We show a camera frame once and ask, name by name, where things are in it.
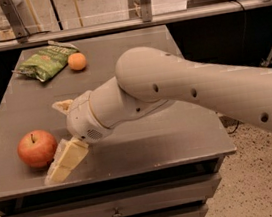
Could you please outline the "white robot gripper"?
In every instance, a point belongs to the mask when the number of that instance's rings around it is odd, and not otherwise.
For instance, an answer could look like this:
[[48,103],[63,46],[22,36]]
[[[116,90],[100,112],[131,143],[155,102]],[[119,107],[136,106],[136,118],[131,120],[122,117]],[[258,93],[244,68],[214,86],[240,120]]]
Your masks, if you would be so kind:
[[47,186],[64,182],[88,154],[88,143],[95,144],[113,132],[101,125],[93,114],[90,96],[91,91],[85,91],[73,101],[56,101],[52,105],[54,110],[66,115],[67,130],[74,137],[59,142],[44,181]]

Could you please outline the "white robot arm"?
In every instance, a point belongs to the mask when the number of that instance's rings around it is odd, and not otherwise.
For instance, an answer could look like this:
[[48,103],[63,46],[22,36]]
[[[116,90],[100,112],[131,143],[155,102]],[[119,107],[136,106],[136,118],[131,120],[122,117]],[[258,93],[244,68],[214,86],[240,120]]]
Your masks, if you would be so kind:
[[44,183],[62,183],[91,144],[172,100],[272,131],[272,68],[195,63],[150,47],[125,51],[111,80],[74,100],[54,103],[66,115],[72,138],[60,141]]

